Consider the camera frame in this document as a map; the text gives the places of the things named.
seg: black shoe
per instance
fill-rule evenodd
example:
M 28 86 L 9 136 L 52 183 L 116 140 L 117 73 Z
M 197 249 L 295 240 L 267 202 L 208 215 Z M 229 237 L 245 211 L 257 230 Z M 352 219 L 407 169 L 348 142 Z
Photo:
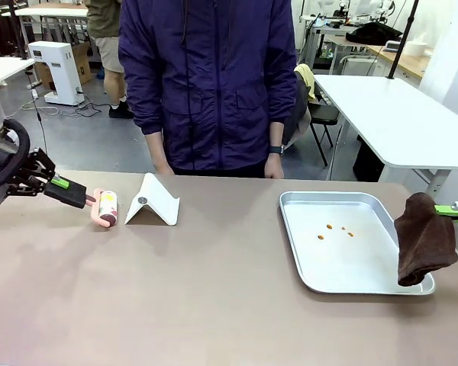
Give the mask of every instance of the black shoe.
M 131 120 L 134 118 L 134 113 L 129 109 L 126 101 L 121 101 L 117 108 L 112 108 L 108 110 L 108 116 L 110 118 L 121 118 L 123 120 Z

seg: folded white card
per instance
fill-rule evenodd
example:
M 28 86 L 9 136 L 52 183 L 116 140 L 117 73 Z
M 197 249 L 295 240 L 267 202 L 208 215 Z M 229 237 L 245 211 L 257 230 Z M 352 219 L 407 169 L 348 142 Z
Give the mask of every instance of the folded white card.
M 148 206 L 168 225 L 176 225 L 180 199 L 173 198 L 161 182 L 151 173 L 147 173 L 144 176 L 143 184 L 131 202 L 131 207 L 129 207 L 129 212 L 127 212 L 124 225 L 144 206 Z

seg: brown towel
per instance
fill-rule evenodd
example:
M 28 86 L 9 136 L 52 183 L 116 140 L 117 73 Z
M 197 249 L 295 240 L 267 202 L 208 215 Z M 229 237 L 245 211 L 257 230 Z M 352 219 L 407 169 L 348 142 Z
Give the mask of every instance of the brown towel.
M 398 234 L 398 284 L 420 284 L 427 273 L 458 260 L 453 221 L 436 213 L 425 193 L 407 199 L 405 212 L 395 221 Z

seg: hand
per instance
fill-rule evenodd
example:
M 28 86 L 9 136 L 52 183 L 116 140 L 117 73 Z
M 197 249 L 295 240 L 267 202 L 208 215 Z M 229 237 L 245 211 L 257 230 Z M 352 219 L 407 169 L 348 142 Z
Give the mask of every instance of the hand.
M 161 175 L 175 175 L 168 163 L 156 167 L 156 173 Z
M 278 154 L 269 154 L 265 164 L 265 178 L 283 179 L 282 160 Z

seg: black chair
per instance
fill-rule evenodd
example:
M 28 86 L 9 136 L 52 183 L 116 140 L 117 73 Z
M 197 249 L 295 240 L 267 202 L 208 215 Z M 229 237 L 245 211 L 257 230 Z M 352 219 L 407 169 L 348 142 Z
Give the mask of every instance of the black chair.
M 318 145 L 319 152 L 321 153 L 322 160 L 324 165 L 327 166 L 326 156 L 322 151 L 321 141 L 319 141 L 318 135 L 315 133 L 314 124 L 321 124 L 324 126 L 324 133 L 327 135 L 329 144 L 333 147 L 333 141 L 327 126 L 336 126 L 337 119 L 339 117 L 339 110 L 333 105 L 324 105 L 324 104 L 312 104 L 308 103 L 308 110 L 311 113 L 311 130 L 314 135 L 315 142 Z

